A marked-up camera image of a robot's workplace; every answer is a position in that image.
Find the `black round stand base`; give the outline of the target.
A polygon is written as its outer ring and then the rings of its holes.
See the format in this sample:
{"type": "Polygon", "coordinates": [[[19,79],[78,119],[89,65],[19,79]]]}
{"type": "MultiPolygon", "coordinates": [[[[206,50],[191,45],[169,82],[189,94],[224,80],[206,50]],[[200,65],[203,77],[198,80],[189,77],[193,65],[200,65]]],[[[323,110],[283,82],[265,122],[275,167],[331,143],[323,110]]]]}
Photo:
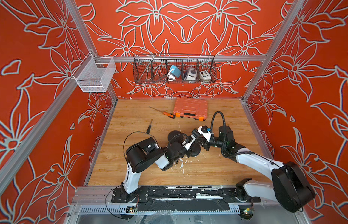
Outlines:
{"type": "Polygon", "coordinates": [[[201,152],[201,146],[199,143],[192,143],[189,150],[187,151],[186,155],[187,157],[196,157],[201,152]]]}

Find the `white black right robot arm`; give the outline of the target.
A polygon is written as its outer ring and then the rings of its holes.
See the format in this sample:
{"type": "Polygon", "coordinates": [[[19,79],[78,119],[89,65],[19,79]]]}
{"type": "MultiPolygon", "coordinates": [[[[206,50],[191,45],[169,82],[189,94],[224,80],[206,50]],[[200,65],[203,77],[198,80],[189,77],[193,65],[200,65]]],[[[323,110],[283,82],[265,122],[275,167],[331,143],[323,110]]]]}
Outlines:
{"type": "Polygon", "coordinates": [[[285,210],[294,213],[316,196],[296,163],[283,163],[258,155],[237,143],[229,126],[220,126],[218,137],[212,129],[200,126],[192,131],[191,137],[191,143],[198,143],[206,150],[217,147],[223,157],[246,165],[269,179],[269,182],[258,182],[247,178],[238,183],[236,197],[240,201],[246,201],[248,197],[266,198],[278,202],[285,210]]]}

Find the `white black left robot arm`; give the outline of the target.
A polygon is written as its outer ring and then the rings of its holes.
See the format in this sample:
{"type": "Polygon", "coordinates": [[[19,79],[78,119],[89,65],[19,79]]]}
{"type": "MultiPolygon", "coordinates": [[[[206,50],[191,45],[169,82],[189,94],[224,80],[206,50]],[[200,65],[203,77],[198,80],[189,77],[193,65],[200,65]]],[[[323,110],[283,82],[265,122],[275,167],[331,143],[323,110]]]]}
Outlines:
{"type": "Polygon", "coordinates": [[[142,172],[152,164],[166,171],[181,158],[195,157],[201,152],[201,146],[197,142],[199,138],[194,135],[172,131],[167,139],[166,147],[160,147],[154,137],[150,137],[130,146],[125,151],[127,172],[121,184],[121,190],[125,194],[130,195],[138,189],[142,172]]]}

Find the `orange plastic tool case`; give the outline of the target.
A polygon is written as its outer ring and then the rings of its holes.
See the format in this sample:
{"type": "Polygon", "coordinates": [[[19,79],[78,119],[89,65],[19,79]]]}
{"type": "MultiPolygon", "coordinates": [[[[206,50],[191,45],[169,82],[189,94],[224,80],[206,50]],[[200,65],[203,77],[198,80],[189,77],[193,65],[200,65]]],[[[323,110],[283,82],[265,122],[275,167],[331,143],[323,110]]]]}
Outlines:
{"type": "Polygon", "coordinates": [[[201,99],[176,98],[173,114],[180,118],[205,121],[208,117],[208,102],[201,99]]]}

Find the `white box with buttons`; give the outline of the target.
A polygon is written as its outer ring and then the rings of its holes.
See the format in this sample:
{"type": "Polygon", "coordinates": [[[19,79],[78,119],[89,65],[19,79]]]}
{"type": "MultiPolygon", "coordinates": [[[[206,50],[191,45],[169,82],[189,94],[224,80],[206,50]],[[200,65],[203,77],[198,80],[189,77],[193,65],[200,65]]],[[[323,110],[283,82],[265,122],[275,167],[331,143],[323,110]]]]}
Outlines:
{"type": "Polygon", "coordinates": [[[207,70],[200,71],[199,77],[202,83],[210,83],[211,82],[211,75],[207,70]]]}

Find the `white box with dial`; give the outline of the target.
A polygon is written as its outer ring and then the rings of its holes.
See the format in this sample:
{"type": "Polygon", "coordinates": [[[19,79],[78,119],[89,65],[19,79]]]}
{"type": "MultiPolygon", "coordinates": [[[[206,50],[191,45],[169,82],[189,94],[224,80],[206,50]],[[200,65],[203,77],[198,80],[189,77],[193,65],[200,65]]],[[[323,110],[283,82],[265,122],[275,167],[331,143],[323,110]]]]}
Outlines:
{"type": "Polygon", "coordinates": [[[195,81],[197,78],[197,70],[193,67],[189,67],[187,71],[184,73],[184,81],[195,81]]]}

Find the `blue white device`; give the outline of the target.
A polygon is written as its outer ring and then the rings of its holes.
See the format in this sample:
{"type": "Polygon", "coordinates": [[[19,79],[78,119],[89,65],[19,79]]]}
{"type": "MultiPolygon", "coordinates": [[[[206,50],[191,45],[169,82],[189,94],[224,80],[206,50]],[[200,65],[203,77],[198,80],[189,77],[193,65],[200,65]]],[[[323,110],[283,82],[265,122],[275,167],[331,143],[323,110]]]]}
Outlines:
{"type": "Polygon", "coordinates": [[[167,73],[167,79],[169,82],[176,81],[181,76],[181,70],[175,66],[172,65],[167,73]]]}

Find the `orange black handled screwdriver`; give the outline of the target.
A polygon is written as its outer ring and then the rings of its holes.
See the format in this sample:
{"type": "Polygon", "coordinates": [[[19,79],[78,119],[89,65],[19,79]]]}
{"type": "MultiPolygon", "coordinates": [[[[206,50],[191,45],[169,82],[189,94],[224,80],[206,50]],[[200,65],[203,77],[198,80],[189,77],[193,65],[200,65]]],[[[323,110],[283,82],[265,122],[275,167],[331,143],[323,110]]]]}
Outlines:
{"type": "Polygon", "coordinates": [[[160,112],[161,114],[163,114],[163,115],[165,115],[165,116],[167,116],[167,117],[169,117],[171,119],[175,119],[176,118],[176,116],[174,114],[172,114],[172,113],[168,113],[166,111],[162,111],[162,110],[159,110],[159,109],[156,109],[156,108],[153,108],[153,107],[149,107],[149,108],[151,108],[151,109],[153,109],[153,110],[155,110],[157,112],[160,112]]]}

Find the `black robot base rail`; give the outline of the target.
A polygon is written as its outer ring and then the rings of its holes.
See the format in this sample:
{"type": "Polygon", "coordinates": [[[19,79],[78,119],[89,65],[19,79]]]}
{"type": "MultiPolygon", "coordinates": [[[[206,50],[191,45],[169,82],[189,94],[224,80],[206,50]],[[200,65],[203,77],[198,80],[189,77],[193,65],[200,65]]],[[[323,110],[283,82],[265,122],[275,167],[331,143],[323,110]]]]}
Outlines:
{"type": "Polygon", "coordinates": [[[140,186],[127,195],[121,187],[111,194],[111,203],[128,203],[144,209],[224,209],[238,205],[240,211],[245,206],[260,203],[259,197],[242,194],[235,186],[140,186]]]}

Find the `clear plastic wall bin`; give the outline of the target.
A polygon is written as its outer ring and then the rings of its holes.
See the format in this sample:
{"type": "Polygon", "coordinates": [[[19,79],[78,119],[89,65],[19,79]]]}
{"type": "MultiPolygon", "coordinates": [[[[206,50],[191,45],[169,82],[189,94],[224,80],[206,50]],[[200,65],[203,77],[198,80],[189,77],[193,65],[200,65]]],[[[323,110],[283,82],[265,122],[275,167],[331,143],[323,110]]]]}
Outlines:
{"type": "Polygon", "coordinates": [[[105,93],[113,91],[111,82],[116,71],[117,66],[113,58],[101,60],[88,57],[73,72],[72,78],[82,92],[105,93]]]}

